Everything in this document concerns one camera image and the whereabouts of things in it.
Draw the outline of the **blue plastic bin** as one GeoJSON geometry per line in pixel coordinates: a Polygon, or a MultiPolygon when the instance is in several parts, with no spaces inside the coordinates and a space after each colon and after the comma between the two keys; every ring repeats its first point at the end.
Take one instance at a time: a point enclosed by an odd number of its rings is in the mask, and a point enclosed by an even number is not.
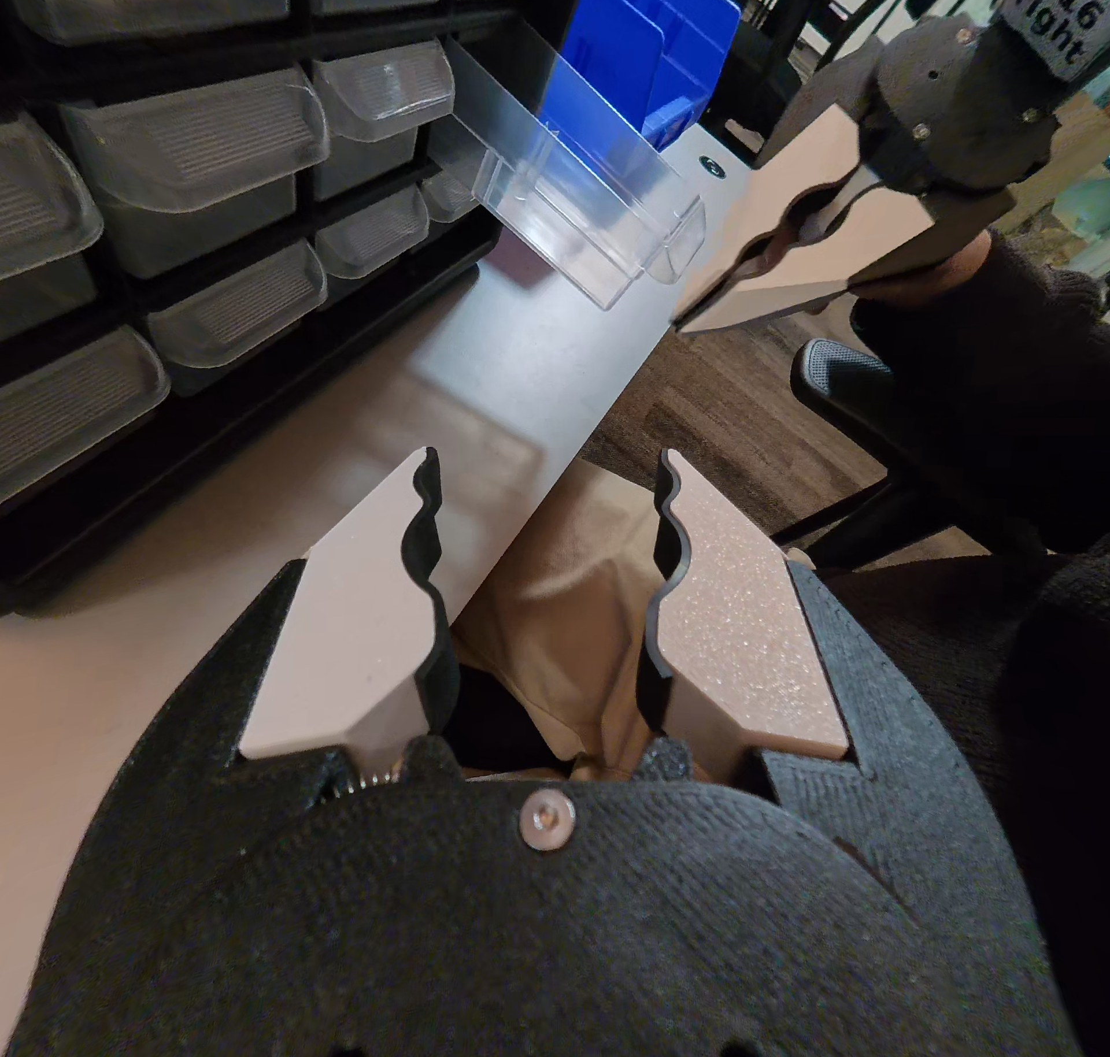
{"type": "Polygon", "coordinates": [[[660,153],[700,119],[740,19],[731,0],[578,0],[562,58],[660,153]]]}

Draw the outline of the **grey desk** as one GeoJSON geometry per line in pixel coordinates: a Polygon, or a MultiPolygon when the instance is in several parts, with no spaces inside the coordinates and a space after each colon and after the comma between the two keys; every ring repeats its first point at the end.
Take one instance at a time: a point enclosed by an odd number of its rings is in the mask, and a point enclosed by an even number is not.
{"type": "Polygon", "coordinates": [[[417,447],[441,467],[447,617],[672,324],[685,284],[597,308],[513,232],[46,610],[2,620],[2,1046],[65,874],[176,686],[274,578],[417,447]]]}

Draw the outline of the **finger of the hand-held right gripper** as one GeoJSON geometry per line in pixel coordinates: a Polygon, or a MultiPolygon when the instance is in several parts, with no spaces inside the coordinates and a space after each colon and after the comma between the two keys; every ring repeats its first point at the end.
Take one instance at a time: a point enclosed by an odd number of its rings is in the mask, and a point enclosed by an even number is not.
{"type": "Polygon", "coordinates": [[[878,184],[864,167],[859,145],[877,63],[878,40],[872,38],[801,87],[766,144],[770,155],[751,170],[707,240],[702,266],[688,273],[673,314],[675,325],[683,303],[699,301],[729,273],[761,273],[787,246],[828,235],[830,220],[807,220],[827,208],[836,218],[878,184]]]}
{"type": "Polygon", "coordinates": [[[676,328],[695,335],[781,318],[849,288],[936,265],[1015,204],[1008,187],[973,194],[935,188],[920,195],[871,187],[828,235],[787,246],[761,273],[729,273],[699,301],[683,303],[676,328]]]}

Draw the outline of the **set of small clear drawers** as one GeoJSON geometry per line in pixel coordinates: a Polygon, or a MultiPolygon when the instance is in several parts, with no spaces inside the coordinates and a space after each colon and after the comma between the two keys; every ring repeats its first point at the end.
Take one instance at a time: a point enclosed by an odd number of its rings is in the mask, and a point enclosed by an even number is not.
{"type": "Polygon", "coordinates": [[[467,217],[447,46],[526,1],[2,0],[2,509],[467,217]]]}

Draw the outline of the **person's dark sweater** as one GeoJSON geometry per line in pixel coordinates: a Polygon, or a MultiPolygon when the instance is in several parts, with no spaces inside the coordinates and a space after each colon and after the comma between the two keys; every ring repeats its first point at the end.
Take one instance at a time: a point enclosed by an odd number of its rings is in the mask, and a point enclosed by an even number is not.
{"type": "Polygon", "coordinates": [[[1109,1051],[1109,547],[823,573],[1007,833],[1086,1055],[1109,1051]]]}

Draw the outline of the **black drawer organizer cabinet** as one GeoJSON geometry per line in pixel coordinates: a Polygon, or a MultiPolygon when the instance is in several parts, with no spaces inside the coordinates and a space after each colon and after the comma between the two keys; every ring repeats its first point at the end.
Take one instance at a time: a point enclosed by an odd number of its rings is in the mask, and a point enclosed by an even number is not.
{"type": "MultiPolygon", "coordinates": [[[[577,0],[465,10],[460,42],[523,21],[561,46],[577,0]]],[[[186,489],[272,426],[440,291],[467,275],[500,234],[484,209],[442,226],[353,294],[304,318],[287,336],[191,396],[170,394],[151,417],[2,509],[2,614],[53,598],[186,489]]]]}

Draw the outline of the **person's right hand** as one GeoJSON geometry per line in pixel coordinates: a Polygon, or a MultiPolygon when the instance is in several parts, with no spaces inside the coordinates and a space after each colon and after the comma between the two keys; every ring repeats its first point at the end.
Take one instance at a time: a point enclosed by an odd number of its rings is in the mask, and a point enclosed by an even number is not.
{"type": "Polygon", "coordinates": [[[969,244],[938,264],[874,279],[849,286],[848,292],[860,301],[901,309],[924,308],[973,278],[990,255],[992,240],[992,231],[983,229],[969,244]]]}

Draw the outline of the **person's beige pants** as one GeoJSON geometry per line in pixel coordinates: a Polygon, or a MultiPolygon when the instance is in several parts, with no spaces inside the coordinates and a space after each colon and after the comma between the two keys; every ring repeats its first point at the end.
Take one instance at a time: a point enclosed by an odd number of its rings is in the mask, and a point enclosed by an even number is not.
{"type": "Polygon", "coordinates": [[[635,687],[657,530],[648,490],[572,462],[453,625],[445,737],[466,769],[630,777],[652,737],[635,687]]]}

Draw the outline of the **black office chair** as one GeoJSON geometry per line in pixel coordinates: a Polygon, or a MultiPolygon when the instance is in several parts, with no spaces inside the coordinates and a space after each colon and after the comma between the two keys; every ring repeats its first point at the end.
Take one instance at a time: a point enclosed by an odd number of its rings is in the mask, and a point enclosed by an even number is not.
{"type": "Polygon", "coordinates": [[[813,339],[794,358],[794,396],[877,460],[881,481],[771,535],[793,546],[809,535],[817,568],[862,568],[948,528],[993,554],[1048,554],[1035,526],[1010,513],[958,469],[953,456],[902,397],[879,360],[831,339],[813,339]]]}

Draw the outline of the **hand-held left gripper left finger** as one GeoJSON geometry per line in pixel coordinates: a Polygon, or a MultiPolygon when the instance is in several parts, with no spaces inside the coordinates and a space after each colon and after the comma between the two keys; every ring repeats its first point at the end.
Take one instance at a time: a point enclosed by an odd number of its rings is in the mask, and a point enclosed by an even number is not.
{"type": "Polygon", "coordinates": [[[450,624],[431,581],[441,546],[438,455],[417,447],[304,555],[240,752],[343,748],[395,771],[458,697],[450,624]]]}

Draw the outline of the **clear plastic drawer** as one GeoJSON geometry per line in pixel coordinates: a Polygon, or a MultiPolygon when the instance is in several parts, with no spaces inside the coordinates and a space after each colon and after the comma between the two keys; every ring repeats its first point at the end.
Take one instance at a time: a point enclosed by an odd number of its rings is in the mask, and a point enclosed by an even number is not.
{"type": "Polygon", "coordinates": [[[523,21],[443,42],[455,95],[428,134],[441,171],[608,310],[640,276],[676,284],[702,195],[523,21]]]}

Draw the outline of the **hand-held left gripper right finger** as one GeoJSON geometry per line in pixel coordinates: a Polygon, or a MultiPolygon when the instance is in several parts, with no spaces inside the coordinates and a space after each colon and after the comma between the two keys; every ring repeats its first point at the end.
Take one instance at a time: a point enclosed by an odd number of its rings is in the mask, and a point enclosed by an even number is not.
{"type": "Polygon", "coordinates": [[[840,762],[849,737],[788,558],[675,449],[658,459],[636,702],[712,782],[754,752],[840,762]]]}

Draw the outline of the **person's right forearm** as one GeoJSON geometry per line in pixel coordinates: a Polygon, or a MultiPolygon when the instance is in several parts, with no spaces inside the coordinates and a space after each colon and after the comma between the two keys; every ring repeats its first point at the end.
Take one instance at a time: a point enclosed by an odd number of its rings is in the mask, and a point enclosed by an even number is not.
{"type": "Polygon", "coordinates": [[[915,309],[857,299],[852,328],[986,494],[1047,548],[1093,548],[1109,528],[1104,286],[992,233],[963,286],[915,309]]]}

